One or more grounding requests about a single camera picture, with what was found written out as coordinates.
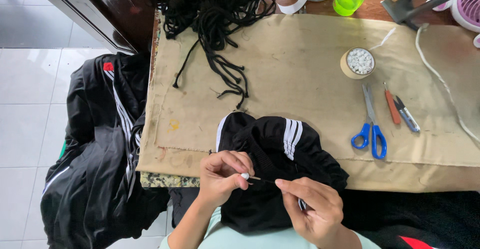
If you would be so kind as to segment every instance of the blue scissors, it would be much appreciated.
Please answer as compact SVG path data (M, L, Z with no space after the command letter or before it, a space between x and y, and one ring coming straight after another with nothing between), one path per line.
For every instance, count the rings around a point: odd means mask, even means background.
M367 121L363 125L360 133L352 138L352 146L354 148L365 148L368 146L368 135L370 133L370 123L373 123L373 127L371 128L371 153L373 157L376 159L382 159L387 155L387 141L385 140L384 135L380 131L380 127L377 125L377 121L375 119L375 112L373 107L374 98L372 96L372 89L365 85L363 86L363 95L365 96L365 103L367 104ZM361 146L357 146L355 144L355 140L357 137L363 137L363 144ZM380 139L381 142L381 154L378 155L377 153L377 138Z

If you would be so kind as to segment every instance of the finger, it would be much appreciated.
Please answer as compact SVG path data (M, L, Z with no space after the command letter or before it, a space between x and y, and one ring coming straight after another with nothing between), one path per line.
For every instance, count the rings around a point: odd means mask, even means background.
M211 158L207 157L207 166L211 166L209 170L215 169L213 171L217 171L218 166L221 166L224 163L231 166L238 173L248 172L248 168L244 166L243 163L239 159L237 159L237 157L235 157L227 150L218 152Z
M250 176L255 176L254 163L252 163L252 160L246 152L231 151L231 153L235 155L237 159L239 159L243 163L243 165L248 168L248 173Z
M333 207L333 204L330 203L325 197L308 186L281 179L275 180L275 184L280 188L280 190L289 192L292 195L303 199L305 203L318 212L328 212Z
M319 183L307 177L293 180L293 182L312 188L334 205L343 205L342 198L339 196L339 193L328 185Z
M292 220L293 228L297 232L303 232L305 230L305 215L300 209L298 203L298 197L288 192L282 192L283 205L285 206L290 219Z
M240 174L236 173L222 180L224 192L231 192L237 188L246 190L248 188L248 182Z

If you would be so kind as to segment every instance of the cup of white beads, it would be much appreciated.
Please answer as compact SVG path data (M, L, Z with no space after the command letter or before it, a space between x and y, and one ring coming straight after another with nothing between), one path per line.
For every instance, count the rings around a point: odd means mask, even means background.
M354 47L343 54L340 67L346 76L362 79L374 72L375 58L367 49Z

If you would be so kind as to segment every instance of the person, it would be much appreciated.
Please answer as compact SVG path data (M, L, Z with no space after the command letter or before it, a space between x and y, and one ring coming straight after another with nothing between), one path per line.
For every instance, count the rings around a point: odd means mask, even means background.
M240 173L255 175L252 160L245 152L221 151L203 158L200 167L198 196L160 249L380 248L341 224L343 202L337 191L309 178L275 180L293 228L240 234L220 223L220 206L233 190L248 188ZM300 209L299 198L308 205L306 210Z

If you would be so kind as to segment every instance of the tape roll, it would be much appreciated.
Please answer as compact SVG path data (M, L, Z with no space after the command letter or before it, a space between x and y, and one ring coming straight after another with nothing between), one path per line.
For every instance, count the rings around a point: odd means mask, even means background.
M349 56L349 53L354 49L364 50L365 52L367 52L371 55L371 60L372 60L371 64L373 66L372 66L372 69L369 73L359 74L359 73L354 72L350 68L350 66L348 64L348 61L347 61L347 57ZM373 54L369 50L361 48L361 47L353 47L353 48L349 49L347 52L345 52L345 54L343 54L342 58L340 59L340 68L342 68L343 73L346 76L350 77L351 79L362 79L362 78L365 78L365 77L369 76L370 74L373 74L374 71L375 71L376 64L377 64L377 62L375 61L375 57L373 56Z

